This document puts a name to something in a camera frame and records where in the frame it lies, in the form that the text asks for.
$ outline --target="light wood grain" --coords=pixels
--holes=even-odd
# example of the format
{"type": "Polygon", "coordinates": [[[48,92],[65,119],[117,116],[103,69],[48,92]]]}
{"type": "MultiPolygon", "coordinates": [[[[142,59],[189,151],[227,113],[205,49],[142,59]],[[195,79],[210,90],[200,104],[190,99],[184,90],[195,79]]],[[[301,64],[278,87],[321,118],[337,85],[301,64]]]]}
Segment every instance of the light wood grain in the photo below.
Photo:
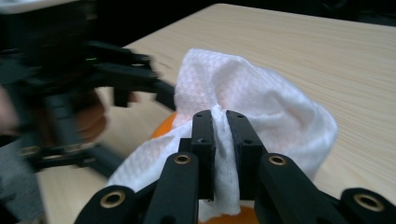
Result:
{"type": "MultiPolygon", "coordinates": [[[[191,48],[239,55],[275,69],[335,117],[339,134],[315,179],[339,198],[362,187],[396,203],[396,29],[248,7],[214,5],[126,48],[153,57],[164,80],[176,83],[191,48]]],[[[106,102],[109,126],[100,141],[128,155],[149,139],[171,111],[150,95],[130,108],[106,102]]],[[[106,181],[72,167],[38,174],[49,223],[73,223],[106,181]]]]}

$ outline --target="white cloth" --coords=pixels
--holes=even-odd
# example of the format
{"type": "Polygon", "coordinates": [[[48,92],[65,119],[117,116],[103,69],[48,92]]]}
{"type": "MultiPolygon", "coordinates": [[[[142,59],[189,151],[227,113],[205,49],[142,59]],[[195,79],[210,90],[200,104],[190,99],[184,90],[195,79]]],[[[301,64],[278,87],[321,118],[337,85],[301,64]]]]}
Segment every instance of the white cloth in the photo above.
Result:
{"type": "Polygon", "coordinates": [[[157,180],[166,158],[177,152],[179,139],[191,137],[192,116],[210,109],[217,142],[215,200],[200,202],[201,221],[240,212],[226,110],[244,114],[268,151],[291,157],[311,179],[337,134],[332,115],[277,72],[255,66],[239,56],[205,49],[191,49],[185,56],[175,102],[173,130],[140,146],[110,177],[108,185],[138,191],[157,180]]]}

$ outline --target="screw hole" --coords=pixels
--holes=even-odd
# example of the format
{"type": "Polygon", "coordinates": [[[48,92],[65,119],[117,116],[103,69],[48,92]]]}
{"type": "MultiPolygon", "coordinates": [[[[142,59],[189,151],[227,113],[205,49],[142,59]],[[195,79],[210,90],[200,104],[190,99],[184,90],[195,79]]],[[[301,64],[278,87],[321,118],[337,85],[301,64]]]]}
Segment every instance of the screw hole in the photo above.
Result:
{"type": "Polygon", "coordinates": [[[285,165],[285,164],[286,164],[286,160],[283,159],[283,158],[280,157],[280,156],[271,156],[271,157],[269,158],[269,161],[270,161],[272,164],[275,164],[275,165],[285,165]]]}
{"type": "Polygon", "coordinates": [[[109,192],[103,196],[100,205],[104,208],[113,208],[120,205],[125,200],[125,193],[121,190],[109,192]]]}
{"type": "Polygon", "coordinates": [[[384,204],[382,204],[377,198],[368,194],[356,194],[353,199],[355,202],[373,212],[381,212],[384,210],[384,204]]]}
{"type": "Polygon", "coordinates": [[[191,158],[188,155],[179,155],[174,158],[175,163],[177,164],[186,164],[189,163],[191,158]]]}

